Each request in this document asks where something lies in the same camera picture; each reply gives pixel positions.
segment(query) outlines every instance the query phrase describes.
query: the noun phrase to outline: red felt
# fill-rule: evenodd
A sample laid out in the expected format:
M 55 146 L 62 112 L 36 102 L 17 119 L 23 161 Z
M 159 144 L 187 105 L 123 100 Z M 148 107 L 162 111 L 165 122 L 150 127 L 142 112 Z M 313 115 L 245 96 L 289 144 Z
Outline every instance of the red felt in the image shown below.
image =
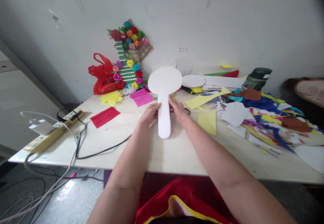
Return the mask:
M 103 126 L 105 123 L 109 122 L 119 114 L 120 112 L 117 111 L 114 107 L 110 107 L 109 109 L 106 109 L 101 113 L 98 113 L 97 115 L 91 117 L 90 119 L 92 120 L 95 127 L 99 128 L 100 126 Z
M 239 73 L 240 73 L 240 71 L 239 70 L 236 70 L 236 71 L 227 73 L 227 74 L 222 75 L 222 76 L 224 76 L 224 77 L 234 77 L 234 78 L 237 78 L 239 76 Z

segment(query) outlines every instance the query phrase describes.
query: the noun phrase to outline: tiled floor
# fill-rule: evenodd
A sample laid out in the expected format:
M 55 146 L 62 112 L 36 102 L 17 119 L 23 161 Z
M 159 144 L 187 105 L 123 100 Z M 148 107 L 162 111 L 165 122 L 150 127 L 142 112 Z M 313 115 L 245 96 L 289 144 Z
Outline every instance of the tiled floor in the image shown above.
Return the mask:
M 62 174 L 65 171 L 64 168 L 51 167 L 51 169 L 55 169 L 58 174 Z M 78 172 L 78 176 L 92 176 L 94 173 L 95 170 L 93 169 L 81 169 Z M 95 174 L 95 177 L 103 179 L 103 170 L 99 170 Z M 8 186 L 28 178 L 32 179 L 4 190 Z M 10 206 L 27 195 L 32 195 L 34 198 L 41 196 L 44 191 L 44 184 L 46 184 L 46 190 L 48 190 L 55 179 L 53 177 L 36 176 L 25 170 L 22 164 L 19 164 L 0 179 L 0 182 L 4 181 L 7 182 L 7 184 L 0 188 L 0 216 L 10 208 Z M 282 203 L 298 223 L 320 223 L 319 220 L 323 220 L 323 216 L 322 218 L 319 217 L 323 207 L 302 187 L 302 185 L 265 181 L 263 181 L 262 184 Z M 63 187 L 55 191 L 52 196 L 46 198 L 34 216 L 33 212 L 29 213 L 21 223 L 85 223 L 102 190 L 103 182 L 101 181 L 93 179 L 69 180 Z M 30 202 L 30 200 L 25 199 L 14 207 L 6 216 L 17 213 L 28 202 Z M 15 219 L 10 223 L 16 224 L 18 221 L 19 219 Z

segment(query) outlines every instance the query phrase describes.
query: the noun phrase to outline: yellow paper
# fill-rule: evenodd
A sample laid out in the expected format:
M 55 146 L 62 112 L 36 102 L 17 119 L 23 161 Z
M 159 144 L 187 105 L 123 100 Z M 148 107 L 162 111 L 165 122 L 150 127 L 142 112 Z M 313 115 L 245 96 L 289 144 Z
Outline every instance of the yellow paper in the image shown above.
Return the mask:
M 196 88 L 190 88 L 193 92 L 198 93 L 198 92 L 203 92 L 202 87 L 196 87 Z
M 233 66 L 231 66 L 231 65 L 221 65 L 221 67 L 223 67 L 225 69 L 229 69 L 229 68 L 232 68 Z
M 116 102 L 121 101 L 123 98 L 120 96 L 119 91 L 113 91 L 100 97 L 101 103 L 109 106 L 116 106 Z
M 197 123 L 211 135 L 216 135 L 216 111 L 199 113 Z
M 281 100 L 281 99 L 277 99 L 277 102 L 278 102 L 279 104 L 283 104 L 283 103 L 285 103 L 286 101 L 285 101 L 285 100 Z
M 209 102 L 210 100 L 218 97 L 218 96 L 221 96 L 221 95 L 224 95 L 224 94 L 227 94 L 227 93 L 230 93 L 230 90 L 226 89 L 225 87 L 222 87 L 222 90 L 221 92 L 217 93 L 217 94 L 214 94 L 214 95 L 210 95 L 210 96 L 197 96 L 193 99 L 190 99 L 188 101 L 185 101 L 185 103 L 189 106 L 189 108 L 191 109 L 195 109 L 195 108 L 198 108 L 199 106 Z
M 262 115 L 261 119 L 277 124 L 282 124 L 282 122 L 279 119 L 272 118 L 269 115 Z
M 199 106 L 199 107 L 197 107 L 197 108 L 198 108 L 198 109 L 201 109 L 202 111 L 205 111 L 205 110 L 204 110 L 204 109 L 203 109 L 202 107 L 200 107 L 200 106 Z
M 265 94 L 264 92 L 261 93 L 261 96 L 267 97 L 272 99 L 275 103 L 278 103 L 277 99 L 271 95 Z

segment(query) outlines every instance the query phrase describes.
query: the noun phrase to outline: craft decoration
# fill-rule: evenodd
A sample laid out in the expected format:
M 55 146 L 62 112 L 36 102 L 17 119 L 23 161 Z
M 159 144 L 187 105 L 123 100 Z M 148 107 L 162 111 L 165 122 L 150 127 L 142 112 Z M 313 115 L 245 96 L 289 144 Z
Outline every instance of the craft decoration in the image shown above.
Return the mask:
M 122 80 L 122 76 L 119 73 L 114 74 L 113 78 L 115 81 L 118 82 Z
M 133 34 L 134 34 L 134 33 L 133 33 L 133 31 L 132 31 L 132 30 L 128 30 L 128 31 L 127 31 L 127 36 L 128 36 L 128 37 L 132 37 L 132 36 L 133 36 Z
M 133 90 L 143 88 L 147 81 L 144 80 L 143 72 L 140 70 L 140 61 L 152 49 L 148 40 L 144 38 L 145 33 L 133 26 L 131 20 L 125 21 L 118 29 L 108 29 L 108 32 L 109 38 L 115 40 L 119 57 L 111 72 L 114 74 L 115 83 L 132 85 Z
M 133 60 L 127 60 L 127 66 L 130 67 L 130 68 L 133 68 L 134 61 Z
M 118 66 L 116 66 L 116 65 L 114 65 L 114 67 L 112 68 L 112 70 L 114 71 L 114 72 L 120 72 L 120 69 L 119 69 L 119 67 Z
M 116 66 L 117 66 L 118 68 L 122 68 L 122 67 L 124 66 L 124 64 L 123 64 L 120 60 L 117 60 L 117 62 L 116 62 Z
M 146 38 L 143 38 L 143 39 L 142 39 L 142 44 L 143 44 L 144 46 L 148 45 L 148 42 L 147 42 L 147 39 L 146 39 Z
M 130 43 L 130 44 L 129 44 L 129 49 L 131 49 L 131 50 L 134 50 L 134 49 L 136 49 L 136 47 L 135 47 L 135 44 L 133 44 L 133 43 Z
M 143 77 L 143 71 L 137 71 L 135 75 L 136 75 L 137 78 L 142 78 Z
M 138 86 L 138 84 L 136 82 L 132 83 L 131 86 L 134 87 L 134 88 L 136 88 L 136 89 L 139 88 L 139 86 Z
M 142 84 L 143 83 L 143 79 L 142 78 L 137 78 L 135 82 L 137 84 Z
M 135 72 L 138 71 L 138 70 L 139 70 L 139 65 L 137 65 L 137 64 L 133 65 L 133 70 L 134 70 Z

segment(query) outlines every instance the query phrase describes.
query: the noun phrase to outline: yellow felt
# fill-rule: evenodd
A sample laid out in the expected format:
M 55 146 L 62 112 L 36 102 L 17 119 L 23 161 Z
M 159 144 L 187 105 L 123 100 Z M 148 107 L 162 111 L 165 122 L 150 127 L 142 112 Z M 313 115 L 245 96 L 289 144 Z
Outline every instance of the yellow felt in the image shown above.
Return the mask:
M 199 113 L 197 123 L 211 135 L 216 135 L 216 111 Z
M 227 94 L 227 93 L 230 93 L 230 90 L 226 89 L 225 87 L 222 87 L 222 90 L 221 92 L 217 93 L 217 94 L 214 94 L 214 95 L 210 95 L 210 96 L 197 96 L 193 99 L 190 99 L 188 101 L 185 101 L 185 103 L 189 106 L 189 108 L 191 109 L 195 109 L 195 108 L 198 108 L 199 106 L 209 102 L 210 100 L 218 97 L 218 96 L 221 96 L 221 95 L 224 95 L 224 94 Z

